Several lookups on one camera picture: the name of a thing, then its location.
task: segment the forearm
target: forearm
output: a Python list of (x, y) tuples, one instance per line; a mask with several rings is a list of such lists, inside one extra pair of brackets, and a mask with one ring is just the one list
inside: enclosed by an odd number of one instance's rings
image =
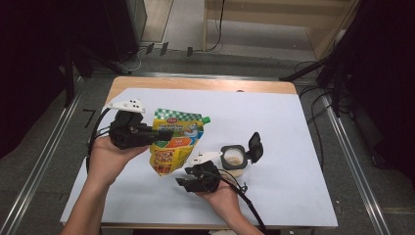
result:
[(241, 213), (225, 219), (225, 222), (238, 235), (262, 234)]
[(98, 234), (108, 190), (87, 179), (62, 234)]

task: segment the refill pouch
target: refill pouch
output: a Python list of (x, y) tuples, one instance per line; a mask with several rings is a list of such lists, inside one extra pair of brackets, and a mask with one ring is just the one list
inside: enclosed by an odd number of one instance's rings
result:
[(150, 165), (156, 173), (170, 174), (182, 167), (204, 134), (204, 125), (209, 122), (209, 117), (200, 114), (157, 109), (153, 129), (173, 131), (173, 137), (150, 146)]

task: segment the green checkered pattern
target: green checkered pattern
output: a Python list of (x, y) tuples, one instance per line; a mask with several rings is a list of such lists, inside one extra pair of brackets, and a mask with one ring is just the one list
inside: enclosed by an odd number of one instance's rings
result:
[(156, 109), (155, 118), (167, 119), (177, 118), (179, 120), (199, 120), (202, 121), (202, 115), (188, 114), (179, 111), (167, 110), (167, 109)]

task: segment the person's left hand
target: person's left hand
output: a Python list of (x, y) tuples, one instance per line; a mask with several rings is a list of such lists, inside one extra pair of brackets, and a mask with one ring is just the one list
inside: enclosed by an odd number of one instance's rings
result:
[(88, 180), (110, 186), (130, 160), (148, 149), (149, 146), (121, 150), (109, 136), (97, 138), (91, 152)]

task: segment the table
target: table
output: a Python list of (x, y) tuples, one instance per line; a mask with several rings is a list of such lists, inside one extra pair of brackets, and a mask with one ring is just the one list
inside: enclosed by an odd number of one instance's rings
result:
[[(333, 228), (337, 219), (308, 132), (300, 100), (292, 83), (201, 78), (118, 77), (107, 103), (142, 100), (152, 123), (156, 108), (210, 116), (205, 134), (193, 154), (219, 151), (225, 145), (243, 145), (255, 131), (261, 135), (264, 155), (248, 165), (240, 182), (268, 229)], [(116, 111), (102, 120), (108, 125)], [(147, 152), (131, 161), (111, 187), (102, 226), (112, 228), (224, 229), (226, 224), (210, 206), (177, 185), (184, 169), (158, 176)], [(86, 179), (79, 170), (62, 214), (65, 223)], [(240, 200), (243, 214), (254, 215)]]
[[(358, 0), (226, 0), (223, 20), (304, 27), (317, 60), (331, 52), (333, 43), (354, 18)], [(204, 50), (208, 20), (219, 20), (221, 0), (205, 0)]]

